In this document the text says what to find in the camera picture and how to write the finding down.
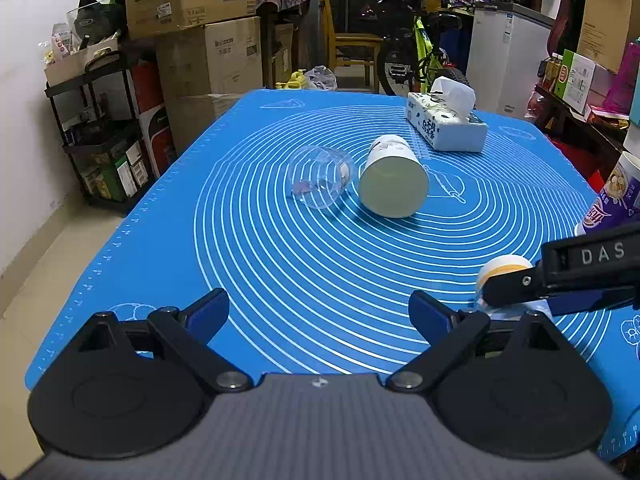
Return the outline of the blue and yellow paper cup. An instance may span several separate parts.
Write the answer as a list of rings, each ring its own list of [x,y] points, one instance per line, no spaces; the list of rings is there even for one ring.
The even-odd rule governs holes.
[[[475,305],[487,314],[493,321],[518,321],[522,314],[527,311],[538,311],[552,318],[552,314],[545,299],[538,299],[524,304],[510,304],[505,307],[493,307],[483,298],[482,288],[490,278],[497,275],[508,274],[533,267],[528,259],[519,255],[503,255],[492,258],[480,268],[475,284]]]

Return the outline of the purple paper cup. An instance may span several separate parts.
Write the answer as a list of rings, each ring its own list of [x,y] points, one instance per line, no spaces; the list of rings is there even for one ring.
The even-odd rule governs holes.
[[[623,152],[604,187],[581,222],[576,235],[589,234],[639,221],[639,159]]]

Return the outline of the white paper cup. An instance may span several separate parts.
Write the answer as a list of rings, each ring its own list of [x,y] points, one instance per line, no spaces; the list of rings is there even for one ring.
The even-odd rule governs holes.
[[[408,142],[396,134],[376,138],[358,185],[360,203],[374,214],[401,219],[424,204],[430,180]]]

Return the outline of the clear plastic cup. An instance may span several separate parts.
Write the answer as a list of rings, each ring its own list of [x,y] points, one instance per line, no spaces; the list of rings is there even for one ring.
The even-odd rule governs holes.
[[[315,210],[334,206],[356,177],[352,156],[336,148],[304,145],[288,159],[286,196]]]

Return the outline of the white tissue box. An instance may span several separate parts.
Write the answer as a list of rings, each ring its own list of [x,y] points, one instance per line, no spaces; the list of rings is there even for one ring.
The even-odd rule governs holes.
[[[480,153],[488,125],[474,112],[476,96],[467,84],[440,76],[430,92],[409,92],[406,118],[440,152]]]

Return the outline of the green and white carton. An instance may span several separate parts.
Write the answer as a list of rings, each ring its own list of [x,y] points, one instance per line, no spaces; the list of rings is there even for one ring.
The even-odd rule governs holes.
[[[585,110],[597,64],[578,53],[565,50],[553,93],[575,112]]]

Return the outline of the blue silicone baking mat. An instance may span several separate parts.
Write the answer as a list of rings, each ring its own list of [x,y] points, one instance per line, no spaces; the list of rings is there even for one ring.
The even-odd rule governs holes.
[[[540,260],[578,236],[596,199],[528,122],[480,113],[480,153],[438,152],[406,102],[363,93],[258,90],[208,127],[122,220],[70,293],[26,370],[33,387],[90,315],[140,320],[215,288],[230,315],[213,348],[265,373],[390,374],[427,347],[411,325],[422,290],[458,310],[474,304],[492,258]],[[383,134],[406,140],[427,171],[422,207],[405,219],[364,208],[352,182],[331,208],[286,196],[288,159],[304,145],[366,164]]]

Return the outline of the tall brown cardboard box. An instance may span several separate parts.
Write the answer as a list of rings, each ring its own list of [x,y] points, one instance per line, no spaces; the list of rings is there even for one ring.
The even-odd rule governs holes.
[[[639,0],[585,0],[577,53],[617,73],[639,37]]]

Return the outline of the green and black bicycle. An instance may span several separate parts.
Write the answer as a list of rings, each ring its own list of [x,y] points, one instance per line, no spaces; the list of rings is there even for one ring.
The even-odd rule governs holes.
[[[462,27],[460,16],[449,11],[427,12],[423,1],[373,0],[362,11],[378,22],[383,33],[375,68],[389,96],[429,92],[439,77],[468,82],[440,46],[442,34]]]

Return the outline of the black metal shelf rack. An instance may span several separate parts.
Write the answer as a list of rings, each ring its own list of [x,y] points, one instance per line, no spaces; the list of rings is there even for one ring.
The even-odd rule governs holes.
[[[110,40],[49,64],[44,76],[82,197],[126,216],[177,159],[155,51]]]

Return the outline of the yellow oil jug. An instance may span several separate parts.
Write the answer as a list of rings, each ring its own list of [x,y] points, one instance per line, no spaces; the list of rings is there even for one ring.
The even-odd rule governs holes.
[[[287,81],[277,81],[277,90],[304,90],[308,87],[304,70],[296,70]]]

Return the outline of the wooden chair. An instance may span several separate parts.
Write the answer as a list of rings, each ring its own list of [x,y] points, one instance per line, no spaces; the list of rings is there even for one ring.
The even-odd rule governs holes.
[[[363,32],[336,32],[331,0],[319,0],[319,10],[322,42],[326,51],[326,67],[334,72],[337,67],[362,66],[364,84],[374,93],[380,92],[376,61],[383,39]]]

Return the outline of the lower stacked cardboard box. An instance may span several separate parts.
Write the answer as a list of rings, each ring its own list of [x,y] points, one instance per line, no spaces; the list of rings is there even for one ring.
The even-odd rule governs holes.
[[[180,154],[243,94],[262,88],[257,16],[173,32],[157,40],[155,51]]]

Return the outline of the dark wooden side table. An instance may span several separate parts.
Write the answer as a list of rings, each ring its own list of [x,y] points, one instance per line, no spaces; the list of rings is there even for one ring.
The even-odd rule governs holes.
[[[309,7],[310,0],[256,0],[265,88],[276,88],[299,69],[300,24]]]

